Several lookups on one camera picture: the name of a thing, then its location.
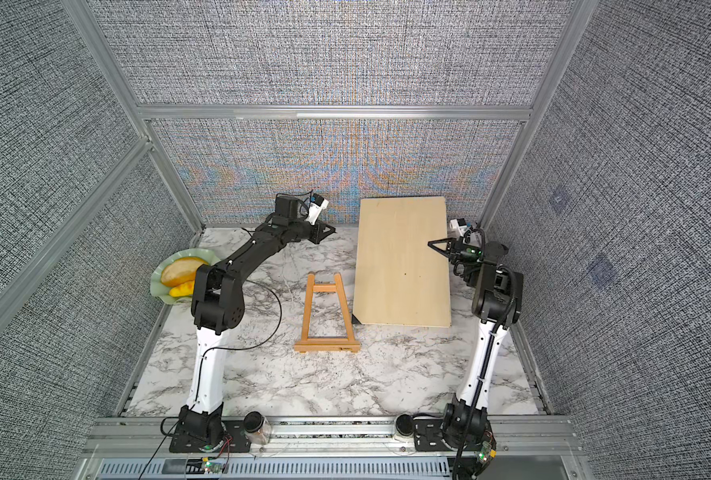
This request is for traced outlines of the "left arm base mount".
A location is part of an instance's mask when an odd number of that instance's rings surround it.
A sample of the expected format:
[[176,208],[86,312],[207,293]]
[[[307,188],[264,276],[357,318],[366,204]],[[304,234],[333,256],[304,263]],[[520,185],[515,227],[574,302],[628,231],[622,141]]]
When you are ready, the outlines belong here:
[[183,406],[171,434],[171,453],[249,453],[242,420],[223,420],[223,404],[212,413],[198,413]]

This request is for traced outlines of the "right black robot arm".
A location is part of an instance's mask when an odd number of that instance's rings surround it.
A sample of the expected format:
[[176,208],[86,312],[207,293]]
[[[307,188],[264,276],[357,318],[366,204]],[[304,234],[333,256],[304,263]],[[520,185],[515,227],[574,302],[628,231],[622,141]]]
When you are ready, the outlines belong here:
[[523,274],[501,263],[509,247],[495,241],[484,246],[465,236],[427,242],[447,258],[453,274],[473,287],[471,314],[479,319],[475,346],[463,383],[443,414],[441,435],[447,445],[465,449],[491,439],[489,394],[499,350],[521,316]]

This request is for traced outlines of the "small wooden easel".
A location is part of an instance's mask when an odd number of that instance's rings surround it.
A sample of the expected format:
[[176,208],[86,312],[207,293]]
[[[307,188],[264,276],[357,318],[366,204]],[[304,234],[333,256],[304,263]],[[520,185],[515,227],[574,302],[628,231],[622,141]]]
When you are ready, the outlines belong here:
[[[338,296],[346,328],[345,337],[312,337],[310,335],[313,301],[316,293],[333,293]],[[355,336],[353,317],[348,305],[345,286],[341,274],[335,274],[333,283],[318,283],[316,281],[315,274],[308,274],[304,317],[302,323],[302,337],[295,343],[294,350],[299,353],[323,351],[345,351],[357,353],[361,351],[361,343],[357,341]]]

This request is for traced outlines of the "light plywood board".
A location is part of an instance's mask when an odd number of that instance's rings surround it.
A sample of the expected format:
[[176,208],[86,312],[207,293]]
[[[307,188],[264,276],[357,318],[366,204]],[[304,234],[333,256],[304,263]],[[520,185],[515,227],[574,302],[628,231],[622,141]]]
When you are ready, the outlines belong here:
[[449,263],[427,244],[447,236],[441,196],[361,200],[354,313],[363,324],[451,326]]

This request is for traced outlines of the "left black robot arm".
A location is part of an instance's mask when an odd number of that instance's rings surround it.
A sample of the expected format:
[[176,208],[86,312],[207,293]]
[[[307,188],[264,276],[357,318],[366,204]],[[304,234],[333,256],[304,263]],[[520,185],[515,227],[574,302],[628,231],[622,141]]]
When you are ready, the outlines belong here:
[[225,438],[223,375],[230,331],[245,315],[244,284],[269,258],[287,245],[302,241],[320,244],[337,232],[322,220],[272,213],[250,239],[227,258],[199,267],[191,303],[197,329],[197,359],[186,404],[174,436],[188,436],[211,448]]

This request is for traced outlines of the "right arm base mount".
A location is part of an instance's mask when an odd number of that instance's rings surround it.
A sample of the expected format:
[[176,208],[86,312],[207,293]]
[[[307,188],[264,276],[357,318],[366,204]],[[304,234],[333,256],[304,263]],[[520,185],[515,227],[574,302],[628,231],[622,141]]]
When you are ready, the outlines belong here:
[[465,402],[447,404],[443,415],[415,414],[413,443],[421,452],[497,449],[487,408],[471,409]]

